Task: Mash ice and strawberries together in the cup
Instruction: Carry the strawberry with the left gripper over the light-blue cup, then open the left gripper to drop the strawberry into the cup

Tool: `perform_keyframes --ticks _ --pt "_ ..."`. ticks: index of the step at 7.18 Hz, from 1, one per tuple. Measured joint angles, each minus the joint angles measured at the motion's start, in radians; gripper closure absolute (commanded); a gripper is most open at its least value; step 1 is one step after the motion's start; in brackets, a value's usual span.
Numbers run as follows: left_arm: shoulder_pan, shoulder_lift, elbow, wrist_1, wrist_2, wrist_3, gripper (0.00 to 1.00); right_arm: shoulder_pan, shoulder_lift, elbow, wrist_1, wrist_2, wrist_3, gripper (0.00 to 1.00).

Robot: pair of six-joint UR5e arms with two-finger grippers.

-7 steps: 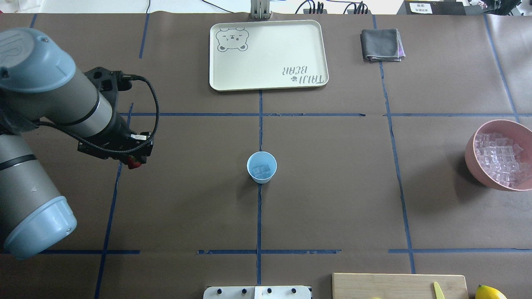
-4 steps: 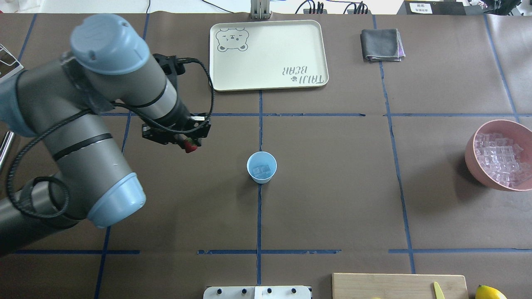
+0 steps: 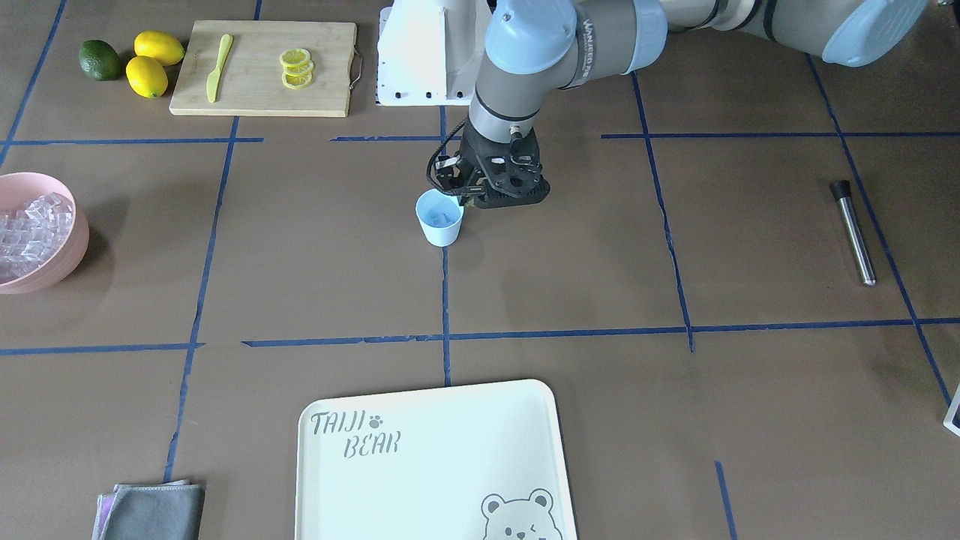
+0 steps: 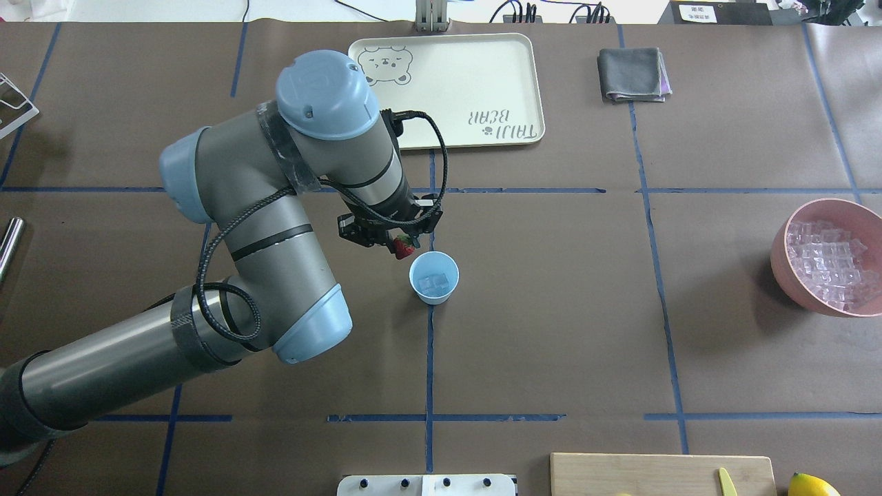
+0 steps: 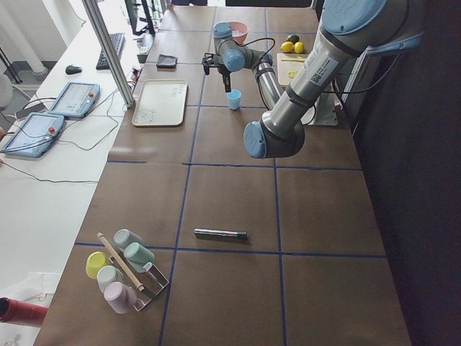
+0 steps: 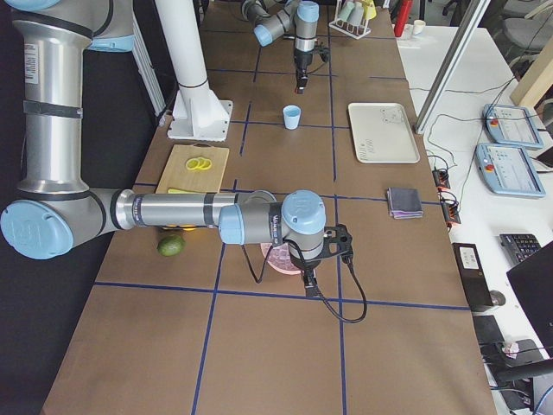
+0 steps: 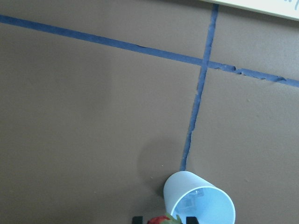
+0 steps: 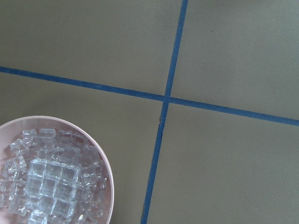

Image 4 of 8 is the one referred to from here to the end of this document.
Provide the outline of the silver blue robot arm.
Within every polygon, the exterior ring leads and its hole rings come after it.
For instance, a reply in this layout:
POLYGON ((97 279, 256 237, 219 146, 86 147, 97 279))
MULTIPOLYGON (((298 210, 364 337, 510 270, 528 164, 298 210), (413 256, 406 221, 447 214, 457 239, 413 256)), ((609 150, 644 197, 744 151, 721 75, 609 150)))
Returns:
POLYGON ((283 363, 328 351, 352 329, 349 308, 300 196, 336 189, 341 238, 395 251, 416 244, 441 198, 417 198, 400 162, 403 123, 346 54, 296 57, 273 100, 167 147, 158 166, 178 210, 214 223, 193 285, 157 307, 2 371, 2 465, 42 442, 155 393, 271 349, 283 363))

